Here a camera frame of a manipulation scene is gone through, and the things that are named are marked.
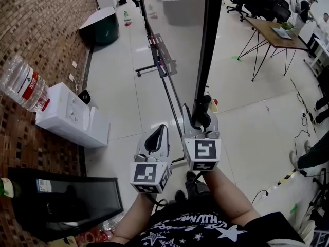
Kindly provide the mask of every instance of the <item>desk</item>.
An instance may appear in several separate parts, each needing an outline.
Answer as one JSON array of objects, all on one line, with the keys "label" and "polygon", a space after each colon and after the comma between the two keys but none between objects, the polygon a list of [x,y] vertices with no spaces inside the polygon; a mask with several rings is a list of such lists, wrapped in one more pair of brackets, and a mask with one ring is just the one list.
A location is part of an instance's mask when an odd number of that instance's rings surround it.
[{"label": "desk", "polygon": [[310,67],[310,69],[312,70],[312,72],[314,73],[315,77],[318,77],[319,74],[317,74],[317,72],[313,69],[314,65],[317,63],[318,59],[320,58],[320,56],[325,53],[327,55],[327,57],[329,58],[329,51],[327,50],[326,45],[323,44],[322,40],[319,39],[315,39],[316,42],[318,42],[319,46],[321,47],[320,51],[317,54],[317,57],[312,61],[312,62],[307,62],[304,59],[304,62],[307,64],[307,66]]},{"label": "desk", "polygon": [[[253,29],[255,29],[255,32],[253,33],[253,35],[251,36],[250,40],[248,41],[247,45],[245,46],[245,48],[242,50],[242,52],[240,53],[240,55],[238,56],[237,60],[239,60],[241,57],[247,55],[248,53],[256,50],[256,60],[255,60],[255,66],[253,69],[253,75],[252,75],[252,80],[254,81],[257,73],[259,72],[259,70],[261,69],[264,60],[268,54],[269,49],[272,47],[275,48],[275,51],[273,52],[272,56],[275,56],[283,51],[286,51],[286,63],[285,63],[285,70],[284,70],[284,75],[287,74],[287,71],[291,65],[291,62],[293,61],[293,58],[295,56],[296,50],[300,49],[300,50],[308,50],[306,45],[294,34],[290,34],[292,40],[289,39],[283,39],[281,37],[279,37],[279,35],[277,35],[271,28],[272,27],[278,27],[280,28],[281,24],[279,23],[275,23],[275,22],[270,22],[270,21],[265,21],[265,20],[258,20],[258,19],[252,19],[252,18],[248,18],[246,17],[245,20],[253,26]],[[248,44],[250,43],[251,39],[253,38],[253,36],[256,34],[256,32],[258,32],[258,37],[257,37],[257,45],[255,47],[253,47],[252,49],[248,50],[246,53],[243,53],[244,50],[246,49],[246,47],[248,46]],[[259,42],[259,34],[261,34],[265,39],[262,42]],[[256,64],[257,64],[257,56],[258,56],[258,49],[266,44],[269,44],[269,47],[267,49],[267,52],[264,56],[264,59],[261,63],[261,65],[259,66],[256,74]],[[275,54],[275,52],[277,51],[278,48],[283,48],[282,51],[278,52]],[[287,68],[287,50],[288,49],[294,49],[294,55],[289,63],[289,66]]]}]

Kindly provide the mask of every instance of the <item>green floor marker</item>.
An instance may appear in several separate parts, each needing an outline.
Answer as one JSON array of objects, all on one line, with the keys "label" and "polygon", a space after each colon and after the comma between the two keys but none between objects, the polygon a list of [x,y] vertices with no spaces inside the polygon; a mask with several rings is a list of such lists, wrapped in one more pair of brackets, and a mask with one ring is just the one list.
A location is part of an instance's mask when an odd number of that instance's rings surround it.
[{"label": "green floor marker", "polygon": [[238,59],[238,56],[232,56],[231,59],[233,59],[233,60],[237,60],[237,59]]},{"label": "green floor marker", "polygon": [[293,214],[296,210],[298,210],[298,205],[297,205],[297,203],[295,203],[295,206],[294,206],[293,209],[290,211],[290,214]]}]

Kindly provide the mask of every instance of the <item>white shirt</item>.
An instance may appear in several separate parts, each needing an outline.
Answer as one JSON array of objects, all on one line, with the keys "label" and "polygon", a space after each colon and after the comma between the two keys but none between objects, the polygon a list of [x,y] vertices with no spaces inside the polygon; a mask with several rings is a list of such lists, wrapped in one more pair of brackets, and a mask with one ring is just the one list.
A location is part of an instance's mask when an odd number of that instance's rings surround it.
[{"label": "white shirt", "polygon": [[329,21],[326,22],[323,19],[323,17],[321,17],[321,18],[318,19],[318,23],[319,23],[321,29],[316,26],[313,30],[313,33],[319,39],[324,40],[325,39],[325,34],[324,33],[329,33]]}]

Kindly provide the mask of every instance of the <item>potted plant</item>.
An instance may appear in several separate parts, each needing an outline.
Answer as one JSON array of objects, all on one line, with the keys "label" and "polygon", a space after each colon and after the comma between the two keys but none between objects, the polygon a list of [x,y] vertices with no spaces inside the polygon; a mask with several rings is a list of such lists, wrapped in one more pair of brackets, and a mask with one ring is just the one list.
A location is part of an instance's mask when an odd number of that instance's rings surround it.
[{"label": "potted plant", "polygon": [[287,31],[290,31],[294,27],[294,25],[290,22],[285,22],[281,24],[281,27]]}]

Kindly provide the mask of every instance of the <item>star print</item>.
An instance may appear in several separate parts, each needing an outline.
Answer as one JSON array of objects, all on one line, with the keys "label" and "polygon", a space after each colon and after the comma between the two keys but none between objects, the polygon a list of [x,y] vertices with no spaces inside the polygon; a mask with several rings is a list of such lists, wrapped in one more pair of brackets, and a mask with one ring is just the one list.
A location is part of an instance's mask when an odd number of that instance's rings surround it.
[{"label": "star print", "polygon": [[162,233],[162,232],[159,232],[159,233],[153,233],[153,232],[150,232],[150,235],[147,236],[146,238],[142,239],[142,241],[150,240],[150,241],[151,241],[151,246],[153,246],[153,244],[155,243],[155,241],[156,241],[157,239],[165,238],[165,236],[162,236],[161,233]]},{"label": "star print", "polygon": [[165,242],[165,241],[161,241],[161,240],[159,240],[159,242],[162,244],[161,247],[166,247],[166,246],[170,246],[170,247],[179,247],[178,245],[175,245],[175,244],[174,244],[174,239],[171,239],[171,240],[168,241],[168,242]]},{"label": "star print", "polygon": [[195,234],[193,239],[200,241],[201,238],[203,238],[203,236],[201,235],[201,233],[198,233],[198,234]]},{"label": "star print", "polygon": [[220,239],[220,238],[226,238],[227,237],[231,241],[236,242],[237,241],[237,236],[239,234],[246,233],[247,232],[247,231],[238,231],[236,228],[237,228],[236,225],[232,226],[228,230],[227,229],[224,229],[224,228],[216,228],[216,230],[218,230],[218,231],[220,231],[222,233],[222,235],[220,235],[218,237],[218,239]]}]

